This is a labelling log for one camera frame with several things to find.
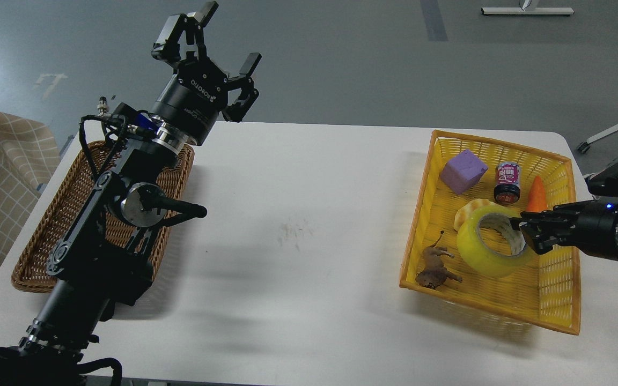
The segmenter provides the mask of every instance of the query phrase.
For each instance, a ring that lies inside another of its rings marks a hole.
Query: purple foam block
[[[469,149],[466,149],[447,161],[440,173],[440,179],[454,193],[461,195],[471,186],[476,185],[487,170],[488,166]]]

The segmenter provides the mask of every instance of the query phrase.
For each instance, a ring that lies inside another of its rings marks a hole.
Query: tape roll
[[[510,217],[517,215],[515,211],[500,205],[488,205],[474,210],[457,233],[457,250],[466,264],[485,276],[502,278],[529,262],[535,252],[526,245],[521,232],[513,230],[510,225]],[[483,242],[481,228],[500,232],[509,243],[512,255],[503,255],[490,249]]]

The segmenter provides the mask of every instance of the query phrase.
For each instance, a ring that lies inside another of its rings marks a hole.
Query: orange carrot
[[[542,178],[535,176],[531,190],[528,193],[528,205],[526,212],[542,212],[547,209],[547,195],[545,186],[542,185]]]

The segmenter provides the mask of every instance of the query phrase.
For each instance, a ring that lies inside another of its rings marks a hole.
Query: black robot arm
[[[81,374],[100,367],[112,367],[111,384],[120,384],[117,360],[79,364],[83,349],[99,342],[93,330],[111,318],[116,302],[134,305],[151,286],[148,257],[159,230],[207,214],[202,206],[165,196],[157,176],[164,167],[174,166],[186,143],[202,144],[220,112],[227,120],[240,122],[258,95],[251,73],[259,54],[250,54],[235,78],[228,78],[207,57],[203,29],[217,7],[209,2],[199,12],[168,18],[152,56],[171,65],[174,75],[151,112],[121,103],[110,114],[102,98],[99,115],[81,119],[79,140],[94,186],[49,254],[47,273],[58,279],[54,290],[19,345],[0,347],[0,384],[76,386],[84,384]],[[185,59],[178,43],[183,32],[187,44],[196,44],[196,54],[188,51]],[[228,106],[228,92],[238,89],[240,97]],[[101,122],[111,149],[99,168],[90,161],[84,139],[86,120]],[[168,210],[176,214],[165,217]],[[134,228],[125,245],[106,240],[108,213]]]
[[[594,195],[618,196],[618,162],[592,176],[588,190]],[[538,254],[546,254],[557,244],[618,261],[618,203],[590,200],[557,205],[541,213],[522,212],[510,223]]]

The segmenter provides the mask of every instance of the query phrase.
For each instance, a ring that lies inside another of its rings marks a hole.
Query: yellow basket
[[[440,180],[445,163],[459,152],[469,149],[489,170],[478,184],[456,195]],[[581,326],[581,277],[579,252],[574,247],[555,247],[504,278],[489,278],[476,273],[457,250],[454,214],[474,198],[493,200],[495,167],[501,161],[521,166],[520,200],[510,208],[520,212],[527,205],[530,186],[539,175],[545,184],[549,207],[576,200],[571,159],[532,147],[434,130],[426,168],[409,233],[407,250],[400,271],[400,287],[437,296],[446,301],[484,310],[501,317],[528,322],[543,328],[578,335]],[[463,283],[447,279],[436,289],[420,286],[415,278],[425,265],[424,247],[438,243],[448,247],[456,258],[443,256],[445,267],[460,274]],[[501,236],[483,233],[483,241],[496,249],[506,244]]]

